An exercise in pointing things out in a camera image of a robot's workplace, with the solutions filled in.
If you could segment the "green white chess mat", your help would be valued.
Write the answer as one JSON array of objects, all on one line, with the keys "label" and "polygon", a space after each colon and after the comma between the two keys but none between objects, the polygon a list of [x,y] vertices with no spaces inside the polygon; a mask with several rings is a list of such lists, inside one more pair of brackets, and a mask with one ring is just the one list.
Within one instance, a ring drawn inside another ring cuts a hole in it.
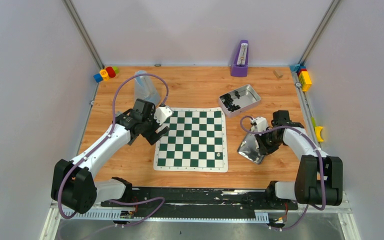
[{"label": "green white chess mat", "polygon": [[176,107],[162,126],[169,131],[155,145],[154,170],[228,171],[226,116],[220,107]]}]

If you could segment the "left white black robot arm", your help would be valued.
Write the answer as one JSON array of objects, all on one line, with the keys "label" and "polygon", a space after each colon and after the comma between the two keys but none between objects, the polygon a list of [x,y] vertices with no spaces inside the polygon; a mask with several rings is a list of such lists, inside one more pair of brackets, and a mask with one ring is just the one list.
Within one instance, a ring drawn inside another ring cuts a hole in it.
[{"label": "left white black robot arm", "polygon": [[58,207],[66,206],[76,213],[87,213],[94,204],[115,200],[120,206],[133,201],[133,186],[120,177],[95,181],[104,164],[123,146],[143,136],[154,145],[169,131],[163,123],[174,111],[164,104],[137,99],[133,108],[117,113],[106,132],[87,150],[71,160],[61,159],[53,171],[51,198]]}]

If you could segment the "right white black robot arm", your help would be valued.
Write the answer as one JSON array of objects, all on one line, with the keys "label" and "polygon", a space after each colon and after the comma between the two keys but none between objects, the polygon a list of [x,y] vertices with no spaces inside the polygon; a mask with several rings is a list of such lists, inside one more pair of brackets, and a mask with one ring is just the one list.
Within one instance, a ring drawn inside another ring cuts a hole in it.
[{"label": "right white black robot arm", "polygon": [[287,110],[273,113],[271,123],[264,117],[251,120],[258,153],[266,157],[280,145],[288,146],[299,160],[295,181],[271,181],[266,204],[278,209],[285,201],[307,204],[320,210],[343,201],[343,162],[318,148],[300,122],[291,121]]}]

